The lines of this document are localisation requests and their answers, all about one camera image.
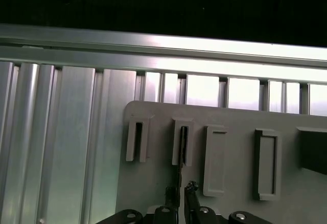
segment metal screw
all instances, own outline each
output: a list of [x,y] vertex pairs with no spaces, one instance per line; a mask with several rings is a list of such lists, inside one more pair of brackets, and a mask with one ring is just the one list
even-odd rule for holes
[[208,213],[209,212],[209,210],[207,208],[204,208],[204,207],[200,208],[200,211],[203,212],[203,213]]
[[133,214],[133,213],[129,213],[129,214],[127,215],[127,218],[135,218],[135,217],[136,217],[136,215]]
[[163,211],[163,212],[170,212],[170,210],[167,209],[167,208],[163,208],[161,211]]
[[241,219],[241,220],[245,220],[246,216],[241,214],[241,213],[238,213],[238,214],[236,214],[236,218]]

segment gray plastic tray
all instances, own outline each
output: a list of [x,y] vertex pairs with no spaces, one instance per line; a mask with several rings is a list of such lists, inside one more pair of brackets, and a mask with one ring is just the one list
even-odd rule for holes
[[326,117],[133,101],[124,126],[117,211],[164,204],[186,126],[182,184],[199,183],[201,205],[226,218],[242,210],[276,224],[326,222]]

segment corrugated metal panel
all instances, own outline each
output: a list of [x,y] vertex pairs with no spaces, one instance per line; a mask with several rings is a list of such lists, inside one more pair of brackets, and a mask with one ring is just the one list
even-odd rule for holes
[[19,70],[1,223],[20,223],[39,66]]
[[[112,215],[132,100],[327,116],[323,69],[111,53],[96,53],[92,65],[94,53],[53,51],[24,49],[0,62],[1,223],[94,224]],[[91,67],[34,64],[48,53]]]

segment rectangular cutout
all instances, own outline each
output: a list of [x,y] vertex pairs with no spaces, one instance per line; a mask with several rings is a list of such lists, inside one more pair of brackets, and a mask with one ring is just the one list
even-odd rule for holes
[[281,191],[282,147],[278,132],[255,131],[254,198],[279,200]]
[[179,159],[179,148],[181,142],[181,130],[186,127],[186,145],[185,145],[185,160],[186,166],[192,165],[192,154],[193,154],[193,134],[194,134],[194,122],[192,120],[175,120],[174,121],[174,149],[173,149],[173,165],[178,165]]
[[223,126],[206,128],[204,196],[218,197],[224,194],[226,133],[227,129]]
[[129,121],[126,161],[134,161],[139,151],[139,161],[144,163],[147,158],[149,118],[132,117]]

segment dark background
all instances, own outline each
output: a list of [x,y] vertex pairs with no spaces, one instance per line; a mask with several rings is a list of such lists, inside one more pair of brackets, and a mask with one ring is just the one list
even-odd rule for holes
[[327,0],[0,0],[0,23],[327,45]]

